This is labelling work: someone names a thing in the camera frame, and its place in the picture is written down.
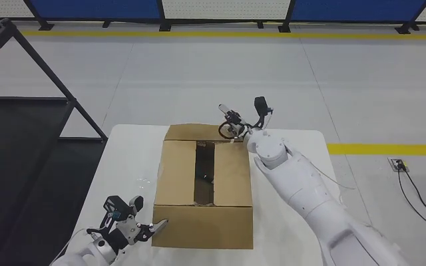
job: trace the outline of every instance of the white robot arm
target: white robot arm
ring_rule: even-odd
[[[260,120],[272,112],[263,97],[257,97],[255,107]],[[228,110],[224,112],[226,124],[239,126],[228,130],[231,134],[238,132],[232,137],[244,137],[248,151],[258,155],[255,158],[257,167],[316,234],[324,265],[408,265],[386,238],[346,212],[328,192],[314,165],[289,142],[269,134],[261,126],[246,124],[244,132],[241,130],[244,120],[235,119],[238,113],[223,105],[220,109]]]
[[[167,225],[168,220],[149,225],[138,223],[135,217],[143,208],[143,204],[144,199],[141,196],[132,198],[128,205],[118,196],[109,196],[104,203],[106,214],[101,228],[86,230],[94,241],[76,253],[66,253],[58,259],[55,258],[51,265],[87,266],[83,257],[92,255],[98,266],[109,266],[114,263],[118,252],[127,245],[134,245],[138,241],[148,241]],[[110,231],[114,223],[116,228]]]

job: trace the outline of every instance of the white pegboard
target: white pegboard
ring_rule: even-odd
[[[418,18],[416,19],[416,21],[426,21],[426,9],[424,9],[420,16],[418,16]]]
[[[0,0],[0,17],[34,17],[23,0]]]
[[[166,19],[285,19],[290,0],[163,0]]]

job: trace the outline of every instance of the white cable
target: white cable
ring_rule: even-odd
[[[344,185],[341,185],[341,184],[339,184],[337,181],[335,181],[335,180],[333,180],[333,178],[331,178],[331,177],[329,177],[329,176],[327,176],[323,171],[321,171],[314,163],[312,163],[311,162],[311,160],[309,160],[306,156],[304,156],[303,154],[302,154],[302,156],[304,157],[304,158],[306,158],[307,160],[308,160],[308,162],[319,172],[319,173],[321,173],[323,176],[325,176],[326,178],[328,178],[328,179],[330,179],[333,183],[335,183],[335,184],[337,184],[337,185],[339,185],[339,186],[341,186],[341,187],[343,187],[343,188],[346,188],[346,189],[348,189],[348,190],[354,190],[355,188],[350,188],[350,187],[345,187]]]
[[[272,113],[271,113],[271,115],[269,116],[268,121],[266,122],[266,124],[265,124],[265,126],[264,126],[264,128],[263,128],[263,129],[265,129],[265,128],[268,126],[269,121],[271,120],[271,117],[272,117]]]
[[[339,186],[341,186],[343,188],[346,188],[348,190],[354,190],[355,189],[355,188],[345,187],[344,185],[339,184],[337,181],[334,181],[333,178],[327,176],[323,171],[321,171],[320,169],[318,169],[318,167],[316,167],[315,164],[313,164],[312,162],[310,162],[310,163],[311,163],[311,165],[313,165],[315,167],[316,170],[318,170],[318,172],[320,172],[323,176],[325,176],[326,178],[330,179],[332,182],[336,183],[337,185],[339,185]]]
[[[74,235],[71,236],[71,238],[68,240],[68,242],[65,244],[65,246],[61,249],[61,251],[58,253],[58,255],[56,255],[56,257],[52,260],[52,262],[49,264],[49,266],[51,266],[58,259],[59,255],[62,253],[62,251],[65,250],[65,248],[69,245],[71,240],[73,240],[73,238],[83,230],[86,230],[86,228],[82,228],[82,229],[78,230],[77,232],[74,233]]]

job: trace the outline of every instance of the blue panel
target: blue panel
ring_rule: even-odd
[[[297,21],[409,21],[424,0],[296,0]]]
[[[32,0],[41,17],[159,19],[156,0]]]

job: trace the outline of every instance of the box flap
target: box flap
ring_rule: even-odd
[[[193,205],[196,142],[164,141],[156,205]]]
[[[243,143],[215,146],[214,205],[252,206],[250,164]]]
[[[168,129],[164,140],[213,140],[225,141],[219,133],[219,126],[207,124],[177,124]]]
[[[253,249],[252,207],[154,206],[153,222],[168,219],[152,246]]]

